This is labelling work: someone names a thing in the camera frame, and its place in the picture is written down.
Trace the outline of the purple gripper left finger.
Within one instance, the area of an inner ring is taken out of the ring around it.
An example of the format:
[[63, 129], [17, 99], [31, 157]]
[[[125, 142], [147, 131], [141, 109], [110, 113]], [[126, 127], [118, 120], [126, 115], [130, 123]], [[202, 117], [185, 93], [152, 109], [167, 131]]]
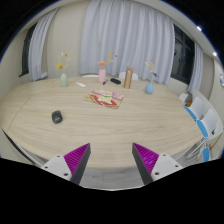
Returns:
[[55, 155], [42, 169], [79, 185], [90, 154], [90, 144], [87, 143], [66, 155]]

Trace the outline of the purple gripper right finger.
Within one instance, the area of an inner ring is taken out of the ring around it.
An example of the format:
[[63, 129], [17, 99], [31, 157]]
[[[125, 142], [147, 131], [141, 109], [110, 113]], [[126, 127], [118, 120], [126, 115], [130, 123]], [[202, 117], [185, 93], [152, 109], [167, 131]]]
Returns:
[[157, 154], [137, 143], [132, 144], [132, 154], [145, 185], [182, 169], [182, 166], [168, 154]]

